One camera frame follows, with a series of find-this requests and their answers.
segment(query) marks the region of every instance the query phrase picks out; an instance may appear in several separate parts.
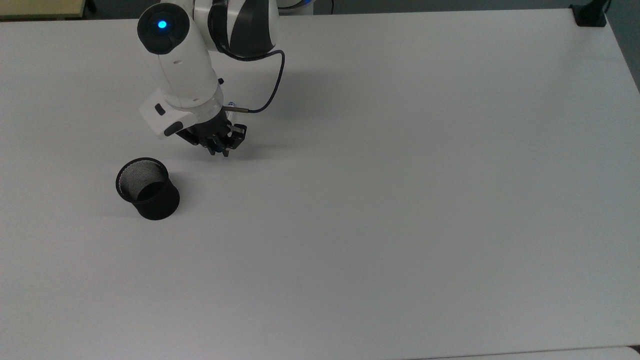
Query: white table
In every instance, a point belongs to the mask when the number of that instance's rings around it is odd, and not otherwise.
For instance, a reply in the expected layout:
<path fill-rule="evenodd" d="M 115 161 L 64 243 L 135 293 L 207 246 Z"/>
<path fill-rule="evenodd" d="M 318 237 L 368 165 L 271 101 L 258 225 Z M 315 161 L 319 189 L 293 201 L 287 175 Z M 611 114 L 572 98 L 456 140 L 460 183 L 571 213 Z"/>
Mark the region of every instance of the white table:
<path fill-rule="evenodd" d="M 156 139 L 135 20 L 0 24 L 7 359 L 408 359 L 640 343 L 640 95 L 570 10 L 286 17 L 229 158 Z M 213 54 L 255 108 L 277 57 Z M 160 222 L 115 191 L 150 156 Z"/>

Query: black mesh cup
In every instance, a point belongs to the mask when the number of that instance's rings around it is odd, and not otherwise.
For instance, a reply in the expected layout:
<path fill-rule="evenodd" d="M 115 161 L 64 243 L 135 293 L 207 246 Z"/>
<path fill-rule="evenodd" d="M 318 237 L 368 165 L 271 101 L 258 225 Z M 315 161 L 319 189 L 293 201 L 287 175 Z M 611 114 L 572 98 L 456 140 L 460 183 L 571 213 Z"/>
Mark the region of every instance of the black mesh cup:
<path fill-rule="evenodd" d="M 149 220 L 162 220 L 178 208 L 180 193 L 156 159 L 131 160 L 116 177 L 118 194 Z"/>

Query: floor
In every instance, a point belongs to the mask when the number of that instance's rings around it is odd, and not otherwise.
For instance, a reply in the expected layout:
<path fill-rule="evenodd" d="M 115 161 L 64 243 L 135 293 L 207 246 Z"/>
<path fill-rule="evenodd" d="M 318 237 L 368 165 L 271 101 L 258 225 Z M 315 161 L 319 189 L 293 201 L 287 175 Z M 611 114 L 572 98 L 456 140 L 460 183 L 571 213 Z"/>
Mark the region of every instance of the floor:
<path fill-rule="evenodd" d="M 95 13 L 88 19 L 133 19 L 158 0 L 94 0 Z M 334 0 L 334 13 L 447 12 L 568 8 L 589 0 Z M 317 0 L 316 14 L 330 12 L 332 0 Z M 640 0 L 612 0 L 607 13 L 636 86 L 640 89 Z"/>

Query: table surface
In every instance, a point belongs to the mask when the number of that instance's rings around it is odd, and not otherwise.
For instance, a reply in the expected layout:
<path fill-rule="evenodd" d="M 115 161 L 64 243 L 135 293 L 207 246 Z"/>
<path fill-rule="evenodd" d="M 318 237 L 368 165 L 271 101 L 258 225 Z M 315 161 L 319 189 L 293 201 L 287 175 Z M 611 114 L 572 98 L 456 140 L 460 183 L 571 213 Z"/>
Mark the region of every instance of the table surface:
<path fill-rule="evenodd" d="M 0 19 L 81 17 L 84 0 L 0 0 Z"/>
<path fill-rule="evenodd" d="M 7 359 L 411 359 L 640 343 L 640 94 L 571 11 L 286 17 L 229 158 L 158 140 L 135 20 L 2 23 Z M 279 59 L 212 54 L 256 108 Z M 115 191 L 161 160 L 171 217 Z"/>

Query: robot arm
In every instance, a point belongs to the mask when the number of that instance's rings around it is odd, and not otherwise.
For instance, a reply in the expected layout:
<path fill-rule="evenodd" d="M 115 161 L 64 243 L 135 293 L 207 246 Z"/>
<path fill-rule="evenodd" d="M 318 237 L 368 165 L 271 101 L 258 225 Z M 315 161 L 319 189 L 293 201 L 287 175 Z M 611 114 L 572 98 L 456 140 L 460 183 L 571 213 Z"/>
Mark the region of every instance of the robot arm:
<path fill-rule="evenodd" d="M 148 8 L 138 38 L 159 89 L 140 112 L 156 136 L 178 134 L 228 156 L 246 127 L 228 120 L 207 49 L 238 60 L 269 56 L 277 19 L 275 0 L 174 0 Z"/>

